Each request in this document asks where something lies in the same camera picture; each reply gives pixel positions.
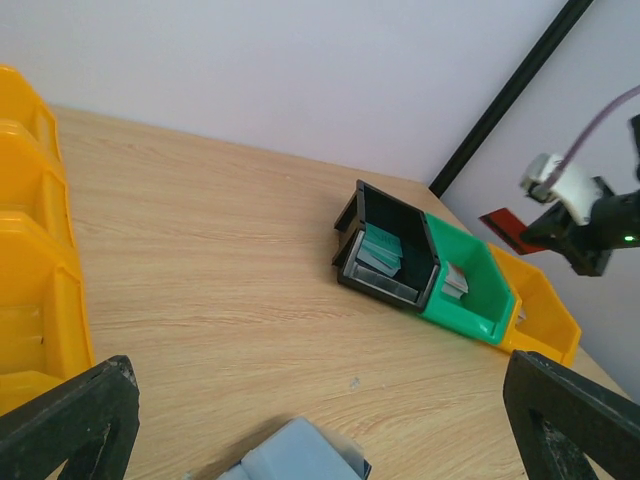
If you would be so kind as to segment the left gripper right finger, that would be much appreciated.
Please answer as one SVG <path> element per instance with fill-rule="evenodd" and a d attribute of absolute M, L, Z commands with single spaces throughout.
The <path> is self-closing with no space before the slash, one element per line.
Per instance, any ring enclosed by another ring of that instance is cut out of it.
<path fill-rule="evenodd" d="M 537 352 L 512 352 L 503 384 L 530 479 L 639 477 L 639 406 Z"/>

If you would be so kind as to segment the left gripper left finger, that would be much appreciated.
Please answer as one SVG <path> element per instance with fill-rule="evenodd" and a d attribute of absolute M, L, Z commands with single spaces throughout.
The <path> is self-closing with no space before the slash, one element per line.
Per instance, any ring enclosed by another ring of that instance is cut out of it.
<path fill-rule="evenodd" d="M 1 416 L 1 477 L 122 479 L 139 429 L 130 359 L 113 356 Z"/>

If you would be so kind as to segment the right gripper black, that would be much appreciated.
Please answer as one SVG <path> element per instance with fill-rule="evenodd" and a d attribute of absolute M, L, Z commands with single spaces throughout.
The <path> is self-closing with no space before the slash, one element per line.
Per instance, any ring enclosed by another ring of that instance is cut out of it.
<path fill-rule="evenodd" d="M 556 202 L 525 228 L 520 239 L 543 250 L 574 248 L 574 272 L 600 277 L 614 250 L 639 247 L 639 191 L 615 194 L 602 177 L 593 180 L 602 195 L 591 207 L 588 224 L 576 227 L 567 208 Z"/>

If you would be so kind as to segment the red credit card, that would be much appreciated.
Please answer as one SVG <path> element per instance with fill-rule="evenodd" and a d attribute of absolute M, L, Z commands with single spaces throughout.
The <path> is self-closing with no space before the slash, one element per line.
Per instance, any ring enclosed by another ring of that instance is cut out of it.
<path fill-rule="evenodd" d="M 524 256 L 545 250 L 544 247 L 526 243 L 521 239 L 521 234 L 527 230 L 527 226 L 507 208 L 486 213 L 480 216 L 479 220 L 518 255 Z"/>

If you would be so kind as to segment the blue leather card holder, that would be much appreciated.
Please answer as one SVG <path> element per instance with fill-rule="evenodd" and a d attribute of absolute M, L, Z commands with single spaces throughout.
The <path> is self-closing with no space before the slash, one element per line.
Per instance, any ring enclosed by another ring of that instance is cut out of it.
<path fill-rule="evenodd" d="M 297 480 L 367 479 L 371 463 L 347 437 L 314 425 L 304 417 L 290 420 L 222 473 L 222 479 Z"/>

